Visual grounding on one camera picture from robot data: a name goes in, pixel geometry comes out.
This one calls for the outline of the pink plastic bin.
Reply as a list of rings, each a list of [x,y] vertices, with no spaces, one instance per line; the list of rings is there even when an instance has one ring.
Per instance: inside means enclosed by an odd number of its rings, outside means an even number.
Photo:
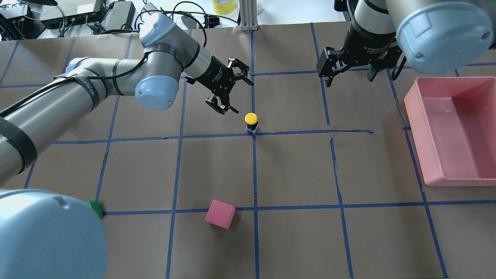
[[[419,77],[404,98],[431,187],[496,185],[495,77]]]

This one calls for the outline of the aluminium frame post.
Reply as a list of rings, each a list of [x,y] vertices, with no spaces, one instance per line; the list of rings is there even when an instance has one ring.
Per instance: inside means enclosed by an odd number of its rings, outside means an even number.
[[[257,0],[239,0],[239,26],[242,31],[259,30],[257,4]]]

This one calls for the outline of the pink foam cube centre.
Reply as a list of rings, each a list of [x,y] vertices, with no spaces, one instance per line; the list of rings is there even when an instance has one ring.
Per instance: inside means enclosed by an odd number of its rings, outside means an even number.
[[[205,221],[213,226],[228,230],[231,226],[236,208],[228,203],[212,200]]]

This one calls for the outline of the yellow tape roll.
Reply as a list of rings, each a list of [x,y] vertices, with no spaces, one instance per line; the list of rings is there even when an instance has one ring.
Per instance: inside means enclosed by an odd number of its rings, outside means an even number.
[[[212,0],[214,11],[219,15],[231,14],[236,8],[235,0]]]

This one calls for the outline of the yellow push button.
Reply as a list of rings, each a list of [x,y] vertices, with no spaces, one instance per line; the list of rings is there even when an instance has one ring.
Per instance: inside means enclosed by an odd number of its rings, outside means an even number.
[[[258,116],[251,112],[245,116],[246,133],[255,135],[258,130]]]

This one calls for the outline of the green foam cube centre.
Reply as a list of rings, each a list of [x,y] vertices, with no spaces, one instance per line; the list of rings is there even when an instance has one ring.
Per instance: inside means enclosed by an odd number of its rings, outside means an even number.
[[[85,204],[88,205],[94,212],[98,215],[99,219],[104,218],[103,210],[101,205],[98,202],[95,201],[85,201]]]

